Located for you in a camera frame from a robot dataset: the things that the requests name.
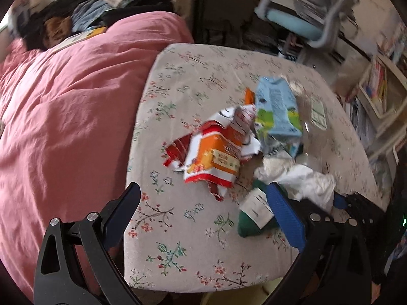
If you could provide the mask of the green packet with label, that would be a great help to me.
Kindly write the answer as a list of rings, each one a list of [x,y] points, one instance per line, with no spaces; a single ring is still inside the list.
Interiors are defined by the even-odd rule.
[[[279,228],[277,219],[266,200],[267,185],[255,179],[253,188],[239,205],[237,233],[242,238],[257,236]]]

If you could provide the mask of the white tissue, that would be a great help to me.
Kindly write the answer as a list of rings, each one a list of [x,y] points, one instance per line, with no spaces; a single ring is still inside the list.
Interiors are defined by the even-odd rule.
[[[314,171],[292,158],[267,156],[255,169],[254,177],[266,185],[276,182],[290,199],[308,199],[327,213],[332,210],[336,182],[331,174]]]

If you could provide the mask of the clear plastic bottle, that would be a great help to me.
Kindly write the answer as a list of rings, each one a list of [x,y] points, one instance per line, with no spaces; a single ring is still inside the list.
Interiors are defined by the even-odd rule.
[[[330,136],[325,105],[319,97],[308,93],[300,83],[289,81],[288,84],[297,101],[302,127],[297,162],[321,172]]]

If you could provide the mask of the blue milk carton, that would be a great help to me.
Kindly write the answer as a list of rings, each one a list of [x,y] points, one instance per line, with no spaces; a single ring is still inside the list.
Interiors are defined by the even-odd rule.
[[[255,131],[265,155],[286,152],[294,158],[302,139],[295,95],[282,77],[262,77],[255,91]]]

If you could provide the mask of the red orange snack bag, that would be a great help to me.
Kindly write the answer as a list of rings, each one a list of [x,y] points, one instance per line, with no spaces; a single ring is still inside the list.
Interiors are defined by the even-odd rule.
[[[196,130],[166,148],[166,167],[183,173],[183,180],[205,182],[221,202],[234,186],[241,165],[260,151],[253,126],[254,105],[220,110]]]

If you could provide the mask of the white bookshelf with books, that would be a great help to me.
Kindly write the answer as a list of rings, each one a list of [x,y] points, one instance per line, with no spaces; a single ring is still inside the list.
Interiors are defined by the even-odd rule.
[[[373,55],[346,97],[351,122],[364,147],[378,188],[390,192],[398,151],[406,143],[406,26],[381,33]]]

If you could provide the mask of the pink duvet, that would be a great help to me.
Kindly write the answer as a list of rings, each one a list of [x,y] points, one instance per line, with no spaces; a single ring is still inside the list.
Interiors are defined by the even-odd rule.
[[[58,52],[15,41],[1,63],[1,261],[28,298],[49,222],[78,221],[124,190],[135,116],[157,55],[193,40],[147,12]]]

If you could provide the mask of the orange sausage piece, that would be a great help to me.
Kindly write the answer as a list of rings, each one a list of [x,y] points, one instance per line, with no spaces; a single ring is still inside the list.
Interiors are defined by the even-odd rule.
[[[255,93],[250,89],[245,89],[244,105],[254,105],[255,104]]]

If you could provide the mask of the yellow book on bed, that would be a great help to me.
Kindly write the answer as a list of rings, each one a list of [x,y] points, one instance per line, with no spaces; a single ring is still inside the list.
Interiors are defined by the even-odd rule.
[[[67,47],[70,47],[71,45],[85,41],[85,40],[95,37],[97,35],[103,34],[107,29],[108,29],[107,27],[99,27],[99,28],[87,30],[85,32],[81,32],[79,34],[73,35],[73,36],[68,37],[67,39],[63,40],[61,43],[57,44],[56,46],[54,46],[52,48],[52,51],[58,52]]]

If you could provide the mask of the blue grey desk chair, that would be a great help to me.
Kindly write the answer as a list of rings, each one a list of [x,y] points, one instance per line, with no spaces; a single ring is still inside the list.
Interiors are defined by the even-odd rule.
[[[307,40],[317,50],[330,52],[336,46],[341,24],[355,20],[353,8],[359,0],[293,0],[295,14],[271,6],[273,0],[261,0],[255,8],[263,21],[280,25]]]

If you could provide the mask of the pile of clothes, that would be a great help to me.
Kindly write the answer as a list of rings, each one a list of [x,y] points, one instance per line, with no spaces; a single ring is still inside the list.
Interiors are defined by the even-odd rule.
[[[48,50],[68,37],[157,10],[188,14],[188,0],[54,0],[34,11],[30,0],[13,6],[11,35],[28,50]]]

